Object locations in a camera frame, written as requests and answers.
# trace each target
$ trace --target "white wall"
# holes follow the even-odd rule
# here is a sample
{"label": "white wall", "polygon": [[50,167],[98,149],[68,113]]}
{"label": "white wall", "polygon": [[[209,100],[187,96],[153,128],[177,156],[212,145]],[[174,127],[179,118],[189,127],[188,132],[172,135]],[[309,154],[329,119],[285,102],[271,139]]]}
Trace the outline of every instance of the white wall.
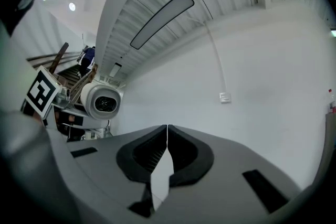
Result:
{"label": "white wall", "polygon": [[336,90],[330,30],[296,2],[250,8],[209,27],[232,103],[219,102],[219,65],[200,28],[129,78],[112,132],[189,127],[250,147],[307,187],[323,149],[328,89]]}
{"label": "white wall", "polygon": [[0,111],[20,111],[36,71],[13,46],[0,22]]}
{"label": "white wall", "polygon": [[58,53],[65,42],[66,52],[81,51],[81,33],[74,33],[35,0],[12,35],[12,43],[24,58]]}

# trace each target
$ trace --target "black vent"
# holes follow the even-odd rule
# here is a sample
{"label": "black vent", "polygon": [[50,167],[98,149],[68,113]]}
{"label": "black vent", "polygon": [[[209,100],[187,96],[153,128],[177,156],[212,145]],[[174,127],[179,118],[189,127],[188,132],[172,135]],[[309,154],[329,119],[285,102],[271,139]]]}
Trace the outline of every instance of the black vent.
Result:
{"label": "black vent", "polygon": [[167,136],[164,130],[137,146],[133,151],[133,158],[139,165],[152,173],[166,150],[166,143]]}
{"label": "black vent", "polygon": [[278,210],[288,202],[258,170],[245,172],[243,176],[269,213]]}
{"label": "black vent", "polygon": [[117,164],[129,180],[149,183],[151,174],[167,148],[167,125],[162,125],[117,152]]}
{"label": "black vent", "polygon": [[94,147],[88,147],[88,148],[83,148],[82,150],[78,151],[71,151],[70,153],[74,158],[85,156],[88,154],[91,154],[93,152],[97,152],[97,150]]}
{"label": "black vent", "polygon": [[100,96],[94,103],[97,110],[102,112],[112,112],[117,107],[117,102],[114,98]]}
{"label": "black vent", "polygon": [[173,159],[174,172],[187,167],[197,158],[197,147],[176,132],[169,131],[168,150]]}

